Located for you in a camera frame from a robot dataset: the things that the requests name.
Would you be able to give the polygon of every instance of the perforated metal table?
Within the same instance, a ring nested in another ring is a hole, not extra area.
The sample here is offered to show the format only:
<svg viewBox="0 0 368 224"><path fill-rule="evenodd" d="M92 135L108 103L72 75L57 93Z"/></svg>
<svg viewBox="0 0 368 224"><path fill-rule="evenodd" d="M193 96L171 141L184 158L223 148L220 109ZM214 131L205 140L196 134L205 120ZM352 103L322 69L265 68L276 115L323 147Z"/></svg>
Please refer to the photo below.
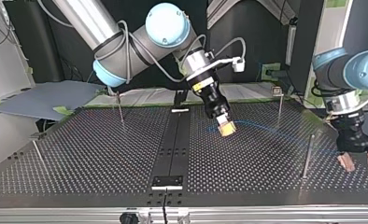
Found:
<svg viewBox="0 0 368 224"><path fill-rule="evenodd" d="M0 221L118 221L127 211L155 223L188 213L192 222L368 220L364 155L344 172L334 130L310 111L232 104L238 130L222 138L202 105L189 109L124 108L124 124L117 109L80 109L36 142L41 158L28 145L0 164ZM183 190L153 191L155 176L182 176Z"/></svg>

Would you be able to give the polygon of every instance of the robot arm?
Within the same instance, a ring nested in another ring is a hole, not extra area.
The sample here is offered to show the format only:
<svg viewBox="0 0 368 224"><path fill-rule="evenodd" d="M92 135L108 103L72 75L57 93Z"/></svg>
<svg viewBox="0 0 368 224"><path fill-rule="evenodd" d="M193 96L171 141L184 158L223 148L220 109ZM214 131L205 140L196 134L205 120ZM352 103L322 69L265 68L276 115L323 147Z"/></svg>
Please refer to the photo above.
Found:
<svg viewBox="0 0 368 224"><path fill-rule="evenodd" d="M347 153L368 153L368 135L361 128L368 99L356 93L368 90L368 50L348 55L344 49L333 49L315 56L313 67L317 81L312 93L323 98L331 125L338 131L338 160L352 171L354 165Z"/></svg>
<svg viewBox="0 0 368 224"><path fill-rule="evenodd" d="M93 69L107 86L118 87L153 64L173 81L158 61L173 53L178 68L196 95L205 103L210 119L217 119L223 136L235 132L229 121L230 107L219 91L219 81L212 70L219 63L232 63L243 72L244 58L210 62L204 46L191 27L190 20L178 7L162 3L147 15L146 24L129 33L122 30L99 0L53 0L95 55Z"/></svg>

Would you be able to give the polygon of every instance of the blue wire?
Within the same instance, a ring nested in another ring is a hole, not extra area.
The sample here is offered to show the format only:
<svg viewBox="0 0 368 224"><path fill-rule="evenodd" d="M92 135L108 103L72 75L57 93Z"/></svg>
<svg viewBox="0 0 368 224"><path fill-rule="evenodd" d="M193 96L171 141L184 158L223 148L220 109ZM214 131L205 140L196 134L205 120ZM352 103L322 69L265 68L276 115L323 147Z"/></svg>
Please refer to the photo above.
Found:
<svg viewBox="0 0 368 224"><path fill-rule="evenodd" d="M297 138L292 137L290 135L287 135L287 134L284 134L284 133L280 133L276 129L265 127L265 126L263 126L261 124L258 124L256 122L253 122L253 121L250 121L250 120L240 120L239 119L239 120L234 120L234 123L245 124L245 125L249 125L249 126L252 126L252 127L259 128L259 129L263 129L263 130L266 130L266 131L268 131L270 133L274 133L274 134L276 134L279 137L282 137L282 138L285 138L287 140L293 141L293 142L299 144L301 147L307 147L307 143L305 141L301 140L301 139L297 139ZM210 126L210 127L207 127L206 131L209 132L209 133L216 133L216 132L219 131L219 129L217 127ZM328 151L328 153L335 153L334 150L329 150L329 149L324 149L322 151Z"/></svg>

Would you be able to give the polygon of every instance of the metal rod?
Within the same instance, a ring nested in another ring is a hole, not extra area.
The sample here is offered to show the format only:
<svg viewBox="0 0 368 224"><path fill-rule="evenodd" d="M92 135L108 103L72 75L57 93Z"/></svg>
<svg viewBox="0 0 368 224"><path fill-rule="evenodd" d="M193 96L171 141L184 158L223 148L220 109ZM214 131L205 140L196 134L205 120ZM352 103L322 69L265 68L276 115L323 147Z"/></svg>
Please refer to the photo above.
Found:
<svg viewBox="0 0 368 224"><path fill-rule="evenodd" d="M279 117L280 117L280 115L281 115L281 113L282 113L283 97L284 97L284 94L282 94L282 95L280 96Z"/></svg>
<svg viewBox="0 0 368 224"><path fill-rule="evenodd" d="M100 0L53 0L91 49L120 31Z"/></svg>
<svg viewBox="0 0 368 224"><path fill-rule="evenodd" d="M304 170L303 170L303 178L307 178L307 171L309 168L309 162L310 162L310 157L312 155L312 149L313 149L313 145L315 142L315 135L311 134L309 137L309 144L308 144L308 148L306 151L306 158L305 158L305 165L304 165Z"/></svg>
<svg viewBox="0 0 368 224"><path fill-rule="evenodd" d="M44 158L42 157L41 151L39 150L38 145L36 144L36 141L33 140L32 142L33 142L33 145L35 146L36 154L38 155L39 159L41 160L42 164L44 165L45 170L48 172L47 164L45 164L45 162L44 162Z"/></svg>

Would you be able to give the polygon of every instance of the white cable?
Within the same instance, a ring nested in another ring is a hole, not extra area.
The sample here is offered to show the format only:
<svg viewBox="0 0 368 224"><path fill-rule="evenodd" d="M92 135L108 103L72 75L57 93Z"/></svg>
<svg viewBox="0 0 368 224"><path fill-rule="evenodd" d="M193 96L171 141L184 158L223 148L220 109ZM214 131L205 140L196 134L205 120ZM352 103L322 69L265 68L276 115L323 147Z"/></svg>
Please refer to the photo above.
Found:
<svg viewBox="0 0 368 224"><path fill-rule="evenodd" d="M59 22L61 25L66 26L66 27L70 27L70 28L74 28L73 25L65 23L63 21L60 21L59 19L57 19L56 17L54 17L48 10L47 8L44 6L44 4L42 3L41 0L37 0L38 4L41 6L42 10L44 10L45 13L47 13L47 15L49 15L54 21Z"/></svg>
<svg viewBox="0 0 368 224"><path fill-rule="evenodd" d="M242 37L237 37L237 38L232 39L224 47L222 47L222 49L219 52L217 52L217 54L215 54L214 57L217 58L217 56L219 56L224 50L226 50L230 45L232 45L236 41L240 41L242 43L242 47L243 47L242 59L245 59L245 56L246 56L246 41Z"/></svg>
<svg viewBox="0 0 368 224"><path fill-rule="evenodd" d="M91 74L88 76L88 79L86 80L87 83L91 81L91 77L93 76L94 70L91 72Z"/></svg>
<svg viewBox="0 0 368 224"><path fill-rule="evenodd" d="M131 81L131 55L129 54L129 30L126 21L119 21L125 27L125 39L126 39L126 84Z"/></svg>
<svg viewBox="0 0 368 224"><path fill-rule="evenodd" d="M205 44L206 44L206 35L198 35L198 37L196 37L190 47L187 49L187 51L185 52L184 54L184 57L183 57L183 60L181 60L181 62L178 64L179 68L182 69L183 65L184 65L184 62L185 60L187 59L188 57L188 54L190 53L190 51L192 50L193 46L198 42L198 40L200 40L201 38L204 38L205 41L204 41L204 44L203 44L203 48L205 48Z"/></svg>
<svg viewBox="0 0 368 224"><path fill-rule="evenodd" d="M166 70L163 69L163 67L158 63L158 60L155 59L155 57L151 54L151 52L149 52L149 50L131 33L129 33L129 35L131 36L131 38L149 55L149 57L151 58L152 61L154 61L154 63L159 67L159 69L161 69L161 71L172 81L174 82L182 82L185 78L182 79L176 79L173 78L169 75L169 73L166 72Z"/></svg>

